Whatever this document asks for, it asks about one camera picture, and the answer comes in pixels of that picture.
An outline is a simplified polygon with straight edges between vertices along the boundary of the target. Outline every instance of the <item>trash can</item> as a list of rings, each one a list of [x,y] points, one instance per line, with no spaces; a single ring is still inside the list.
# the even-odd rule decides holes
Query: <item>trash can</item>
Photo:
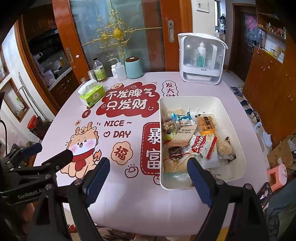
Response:
[[[48,127],[45,126],[43,123],[41,117],[36,117],[35,115],[32,116],[30,119],[27,128],[30,132],[32,132],[35,136],[37,136],[39,139],[43,140]]]

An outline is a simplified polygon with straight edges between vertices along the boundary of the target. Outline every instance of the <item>tissue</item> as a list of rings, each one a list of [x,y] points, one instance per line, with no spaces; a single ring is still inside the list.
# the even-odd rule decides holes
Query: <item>tissue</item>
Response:
[[[96,80],[87,81],[83,86],[81,86],[81,88],[78,90],[78,93],[83,96],[97,85],[98,82]]]

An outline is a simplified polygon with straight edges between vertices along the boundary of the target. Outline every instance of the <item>teal canister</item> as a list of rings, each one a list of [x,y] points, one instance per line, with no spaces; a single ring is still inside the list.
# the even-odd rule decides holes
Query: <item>teal canister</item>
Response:
[[[126,58],[126,75],[130,79],[136,79],[143,76],[143,70],[139,57],[133,56]]]

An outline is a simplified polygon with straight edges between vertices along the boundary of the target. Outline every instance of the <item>smartphone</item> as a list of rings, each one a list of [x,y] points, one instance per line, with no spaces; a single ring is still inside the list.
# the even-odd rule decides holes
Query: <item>smartphone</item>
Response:
[[[272,196],[272,190],[268,182],[264,183],[260,191],[257,193],[262,209],[266,206]]]

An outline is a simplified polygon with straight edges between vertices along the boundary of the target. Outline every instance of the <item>door handle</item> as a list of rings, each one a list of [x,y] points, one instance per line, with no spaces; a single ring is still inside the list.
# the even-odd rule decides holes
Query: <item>door handle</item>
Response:
[[[168,40],[173,43],[175,41],[174,21],[168,21]]]
[[[69,47],[66,47],[66,52],[67,52],[67,55],[68,55],[68,60],[70,63],[74,63],[74,60],[73,60],[73,57],[72,57],[72,54],[70,52],[70,49]]]

